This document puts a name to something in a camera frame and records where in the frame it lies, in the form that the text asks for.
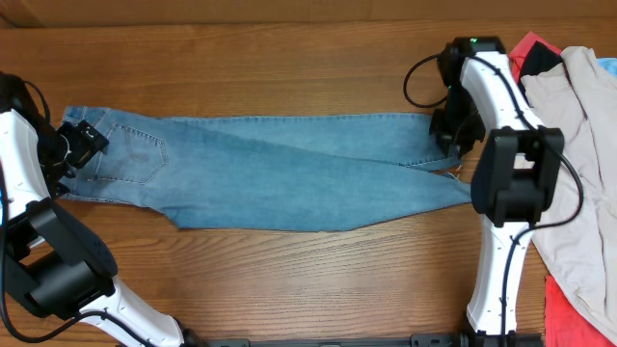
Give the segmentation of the blue denim jeans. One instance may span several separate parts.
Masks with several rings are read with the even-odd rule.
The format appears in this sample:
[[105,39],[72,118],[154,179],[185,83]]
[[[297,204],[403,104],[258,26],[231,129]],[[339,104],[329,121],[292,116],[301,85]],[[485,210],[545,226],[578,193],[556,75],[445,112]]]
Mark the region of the blue denim jeans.
[[180,228],[346,231],[464,204],[430,117],[153,118],[71,106],[108,139],[67,180],[73,200],[123,203]]

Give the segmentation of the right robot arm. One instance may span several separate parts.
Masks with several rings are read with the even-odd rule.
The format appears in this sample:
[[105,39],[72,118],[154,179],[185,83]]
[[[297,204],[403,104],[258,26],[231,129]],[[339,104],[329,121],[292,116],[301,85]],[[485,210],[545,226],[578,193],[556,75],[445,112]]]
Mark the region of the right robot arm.
[[484,145],[470,184],[483,230],[467,307],[469,344],[532,342],[516,336],[516,302],[531,229],[554,196],[563,133],[530,110],[499,38],[456,38],[437,64],[447,96],[430,134],[446,154],[463,156],[476,142]]

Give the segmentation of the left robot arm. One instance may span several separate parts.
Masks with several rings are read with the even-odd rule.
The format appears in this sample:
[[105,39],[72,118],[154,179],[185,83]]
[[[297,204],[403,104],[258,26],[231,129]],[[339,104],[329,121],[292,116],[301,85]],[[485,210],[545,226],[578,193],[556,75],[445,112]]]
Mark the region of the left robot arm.
[[16,75],[1,76],[1,296],[64,323],[28,336],[3,308],[7,331],[42,343],[86,323],[123,346],[202,346],[194,331],[129,289],[105,243],[56,202],[68,191],[62,178],[73,178],[109,142],[84,120],[54,128],[34,89]]

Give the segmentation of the black cloth garment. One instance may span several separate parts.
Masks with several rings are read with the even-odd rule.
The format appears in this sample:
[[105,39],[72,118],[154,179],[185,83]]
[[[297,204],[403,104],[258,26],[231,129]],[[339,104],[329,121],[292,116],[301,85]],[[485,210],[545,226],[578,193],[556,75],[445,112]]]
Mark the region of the black cloth garment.
[[536,41],[528,51],[519,71],[518,87],[525,95],[524,76],[535,76],[547,72],[563,62],[559,53],[550,50],[545,44]]

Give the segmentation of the white cloth garment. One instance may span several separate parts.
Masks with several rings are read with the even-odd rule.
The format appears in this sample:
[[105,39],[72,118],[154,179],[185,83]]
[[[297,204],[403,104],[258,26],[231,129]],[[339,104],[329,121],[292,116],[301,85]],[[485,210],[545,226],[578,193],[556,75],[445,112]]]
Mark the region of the white cloth garment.
[[522,79],[534,114],[565,138],[547,229],[534,244],[577,312],[616,338],[616,78],[592,49],[571,46],[562,63]]

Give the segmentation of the light blue cloth garment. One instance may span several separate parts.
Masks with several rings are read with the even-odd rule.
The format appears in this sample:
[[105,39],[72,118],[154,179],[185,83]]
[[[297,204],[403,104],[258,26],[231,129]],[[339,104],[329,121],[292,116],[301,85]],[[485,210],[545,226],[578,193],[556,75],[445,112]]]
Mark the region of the light blue cloth garment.
[[611,75],[617,76],[617,59],[616,58],[599,58],[598,63]]

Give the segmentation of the red cloth garment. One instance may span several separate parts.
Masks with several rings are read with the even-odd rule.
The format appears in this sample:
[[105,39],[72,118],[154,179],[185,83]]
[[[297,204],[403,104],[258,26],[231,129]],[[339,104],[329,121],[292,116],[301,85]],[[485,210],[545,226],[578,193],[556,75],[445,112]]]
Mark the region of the red cloth garment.
[[[566,49],[548,43],[533,32],[526,34],[509,54],[517,83],[523,60],[536,41],[560,56]],[[613,346],[616,343],[616,338],[609,340],[577,312],[551,274],[546,279],[545,326],[549,346]]]

